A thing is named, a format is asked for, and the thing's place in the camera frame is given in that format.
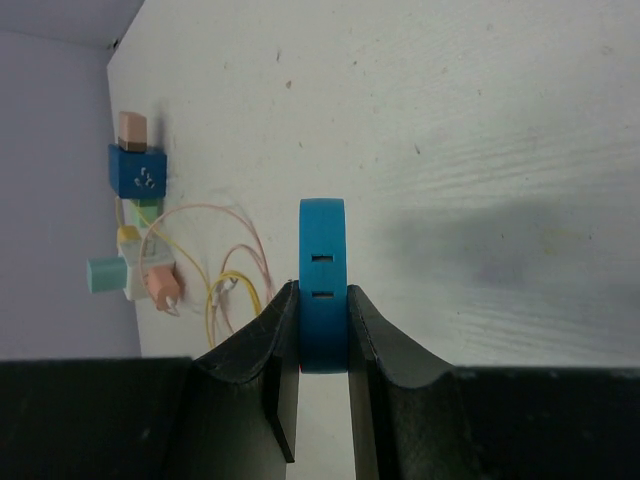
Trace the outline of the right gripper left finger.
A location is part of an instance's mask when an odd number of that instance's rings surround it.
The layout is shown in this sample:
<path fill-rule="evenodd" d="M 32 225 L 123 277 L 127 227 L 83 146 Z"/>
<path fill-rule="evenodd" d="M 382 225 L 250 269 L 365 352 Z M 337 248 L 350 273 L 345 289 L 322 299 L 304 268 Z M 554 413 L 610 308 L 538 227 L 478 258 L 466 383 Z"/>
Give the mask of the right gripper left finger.
<path fill-rule="evenodd" d="M 283 479 L 295 460 L 299 288 L 264 310 L 187 375 L 164 460 L 167 479 Z"/>

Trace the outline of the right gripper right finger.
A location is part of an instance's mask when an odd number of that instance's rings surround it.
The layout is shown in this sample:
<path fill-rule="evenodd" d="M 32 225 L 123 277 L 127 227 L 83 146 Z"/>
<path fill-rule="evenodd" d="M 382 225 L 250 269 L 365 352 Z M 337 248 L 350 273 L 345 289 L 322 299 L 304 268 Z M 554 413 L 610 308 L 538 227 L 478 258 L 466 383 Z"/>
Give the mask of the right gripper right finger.
<path fill-rule="evenodd" d="M 451 364 L 348 288 L 349 395 L 359 479 L 477 479 Z"/>

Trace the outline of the salmon plug with cable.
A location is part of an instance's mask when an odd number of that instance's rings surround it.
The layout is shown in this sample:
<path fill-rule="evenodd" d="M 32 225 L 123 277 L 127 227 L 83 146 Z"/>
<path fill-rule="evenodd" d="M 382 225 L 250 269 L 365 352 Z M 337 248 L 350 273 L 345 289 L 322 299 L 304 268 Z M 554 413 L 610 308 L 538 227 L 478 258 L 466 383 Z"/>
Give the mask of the salmon plug with cable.
<path fill-rule="evenodd" d="M 181 295 L 181 287 L 174 276 L 173 267 L 168 265 L 151 267 L 147 272 L 146 284 L 156 309 L 178 316 L 176 305 Z"/>

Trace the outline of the white cube socket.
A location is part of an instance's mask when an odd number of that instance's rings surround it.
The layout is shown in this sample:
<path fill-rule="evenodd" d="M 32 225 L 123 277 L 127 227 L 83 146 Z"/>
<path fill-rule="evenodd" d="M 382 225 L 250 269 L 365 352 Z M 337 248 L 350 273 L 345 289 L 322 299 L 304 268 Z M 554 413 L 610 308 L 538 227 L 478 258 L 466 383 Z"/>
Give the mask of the white cube socket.
<path fill-rule="evenodd" d="M 152 267 L 175 266 L 175 259 L 169 245 L 162 239 L 148 239 L 140 253 L 141 240 L 128 240 L 119 244 L 118 254 L 126 262 L 126 285 L 123 288 L 129 301 L 148 297 L 141 277 L 146 277 Z"/>

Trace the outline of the teal plug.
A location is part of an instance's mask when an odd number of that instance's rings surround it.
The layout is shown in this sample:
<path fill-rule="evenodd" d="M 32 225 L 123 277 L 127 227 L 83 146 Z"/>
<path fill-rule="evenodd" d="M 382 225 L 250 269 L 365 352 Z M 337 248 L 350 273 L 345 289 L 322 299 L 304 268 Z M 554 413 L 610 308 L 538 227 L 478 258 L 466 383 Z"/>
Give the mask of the teal plug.
<path fill-rule="evenodd" d="M 86 275 L 92 294 L 123 290 L 127 284 L 127 264 L 121 256 L 88 259 Z"/>

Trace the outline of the light blue plug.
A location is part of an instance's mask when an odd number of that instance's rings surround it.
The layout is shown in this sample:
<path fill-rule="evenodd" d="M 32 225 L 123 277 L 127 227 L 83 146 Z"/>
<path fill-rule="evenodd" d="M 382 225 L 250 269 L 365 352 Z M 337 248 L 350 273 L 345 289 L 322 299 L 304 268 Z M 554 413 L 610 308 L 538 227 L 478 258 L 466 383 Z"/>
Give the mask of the light blue plug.
<path fill-rule="evenodd" d="M 347 371 L 347 253 L 344 201 L 299 207 L 299 347 L 304 373 Z"/>

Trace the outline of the yellow plug with cable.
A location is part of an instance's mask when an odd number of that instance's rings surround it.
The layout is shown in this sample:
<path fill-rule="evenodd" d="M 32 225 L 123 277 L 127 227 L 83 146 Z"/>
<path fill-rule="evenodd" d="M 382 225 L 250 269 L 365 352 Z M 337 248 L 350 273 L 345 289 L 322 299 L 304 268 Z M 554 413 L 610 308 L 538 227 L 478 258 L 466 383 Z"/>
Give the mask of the yellow plug with cable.
<path fill-rule="evenodd" d="M 141 240 L 139 230 L 134 225 L 121 225 L 117 229 L 116 241 L 120 246 L 123 243 L 137 242 Z"/>

